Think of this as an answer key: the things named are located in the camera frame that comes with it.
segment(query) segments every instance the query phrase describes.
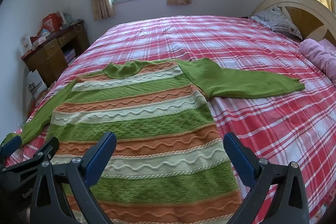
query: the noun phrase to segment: silver screw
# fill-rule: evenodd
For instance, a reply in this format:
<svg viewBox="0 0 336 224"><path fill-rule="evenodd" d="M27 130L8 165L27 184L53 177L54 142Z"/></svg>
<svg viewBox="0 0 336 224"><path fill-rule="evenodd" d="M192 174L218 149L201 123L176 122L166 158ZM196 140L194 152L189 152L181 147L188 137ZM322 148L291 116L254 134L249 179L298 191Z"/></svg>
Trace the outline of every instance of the silver screw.
<svg viewBox="0 0 336 224"><path fill-rule="evenodd" d="M268 164L268 160L265 159L265 158L261 158L261 159L259 159L259 162L260 162L262 165L266 165L266 164Z"/></svg>
<svg viewBox="0 0 336 224"><path fill-rule="evenodd" d="M72 161L72 163L77 164L81 161L81 158L80 157L75 157L71 161Z"/></svg>
<svg viewBox="0 0 336 224"><path fill-rule="evenodd" d="M49 165L49 162L46 160L42 163L42 167L47 167Z"/></svg>
<svg viewBox="0 0 336 224"><path fill-rule="evenodd" d="M298 168L298 167L299 167L299 165L298 165L295 161L292 161L292 162L291 162L291 166L292 166L293 168Z"/></svg>

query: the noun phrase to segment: headboard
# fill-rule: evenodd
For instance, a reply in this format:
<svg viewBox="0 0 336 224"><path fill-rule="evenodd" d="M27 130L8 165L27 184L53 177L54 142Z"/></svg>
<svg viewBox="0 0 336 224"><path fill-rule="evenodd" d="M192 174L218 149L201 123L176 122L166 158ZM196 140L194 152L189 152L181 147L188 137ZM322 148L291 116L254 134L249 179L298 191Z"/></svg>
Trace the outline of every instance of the headboard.
<svg viewBox="0 0 336 224"><path fill-rule="evenodd" d="M252 15L276 4L301 32L302 38L328 39L336 45L336 16L317 0L264 0Z"/></svg>

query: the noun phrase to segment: blue rubber pad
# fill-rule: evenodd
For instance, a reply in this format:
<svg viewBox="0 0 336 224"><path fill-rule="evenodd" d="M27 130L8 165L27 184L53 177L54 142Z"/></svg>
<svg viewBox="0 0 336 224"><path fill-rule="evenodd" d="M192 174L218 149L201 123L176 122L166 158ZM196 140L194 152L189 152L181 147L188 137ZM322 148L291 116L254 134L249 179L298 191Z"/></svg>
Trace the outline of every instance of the blue rubber pad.
<svg viewBox="0 0 336 224"><path fill-rule="evenodd" d="M13 139L11 139L8 143L3 145L1 147L1 154L5 157L8 158L13 154L18 148L20 148L22 144L21 137L15 136Z"/></svg>
<svg viewBox="0 0 336 224"><path fill-rule="evenodd" d="M223 138L224 149L235 167L242 183L253 188L257 183L255 168L248 160L243 150L230 134L225 134Z"/></svg>
<svg viewBox="0 0 336 224"><path fill-rule="evenodd" d="M117 137L110 133L87 165L84 183L89 188L97 184L117 145Z"/></svg>

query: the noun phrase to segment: green sleeve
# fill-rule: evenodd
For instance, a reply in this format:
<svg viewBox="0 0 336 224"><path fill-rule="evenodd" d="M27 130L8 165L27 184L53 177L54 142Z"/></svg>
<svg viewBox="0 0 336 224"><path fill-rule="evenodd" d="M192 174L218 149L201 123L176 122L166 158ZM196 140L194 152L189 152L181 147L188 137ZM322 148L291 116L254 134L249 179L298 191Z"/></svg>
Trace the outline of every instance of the green sleeve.
<svg viewBox="0 0 336 224"><path fill-rule="evenodd" d="M72 88L76 84L76 79L70 82L66 87L61 89L56 95L54 95L52 98L50 98L44 105L41 107L34 115L33 119L26 123L22 129L21 133L21 139L22 139L22 145L30 142L35 137L37 137L43 127L50 123L51 115L53 113L53 110L60 106L68 97L70 94ZM17 136L14 133L10 133L6 136L3 143L7 143L9 140L11 140L13 137Z"/></svg>
<svg viewBox="0 0 336 224"><path fill-rule="evenodd" d="M303 90L299 79L266 71L221 68L209 58L188 62L176 59L183 73L212 98L266 98Z"/></svg>

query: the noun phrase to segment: plaid blanket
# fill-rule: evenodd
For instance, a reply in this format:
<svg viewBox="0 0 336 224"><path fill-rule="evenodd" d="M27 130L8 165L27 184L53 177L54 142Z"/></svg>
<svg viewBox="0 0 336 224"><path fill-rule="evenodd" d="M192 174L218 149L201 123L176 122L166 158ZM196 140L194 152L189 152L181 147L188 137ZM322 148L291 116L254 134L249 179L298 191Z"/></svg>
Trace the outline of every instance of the plaid blanket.
<svg viewBox="0 0 336 224"><path fill-rule="evenodd" d="M316 223L335 196L336 87L298 52L298 44L251 19L177 16L113 27L64 71L39 107L77 75L101 70L111 62L202 57L221 67L302 79L306 89L300 92L255 100L215 98L209 107L221 134L234 132L271 163L299 163L311 223ZM7 165L31 158L43 144L46 130L17 150ZM244 198L248 189L237 175L236 179ZM270 189L256 223L266 214L275 189Z"/></svg>

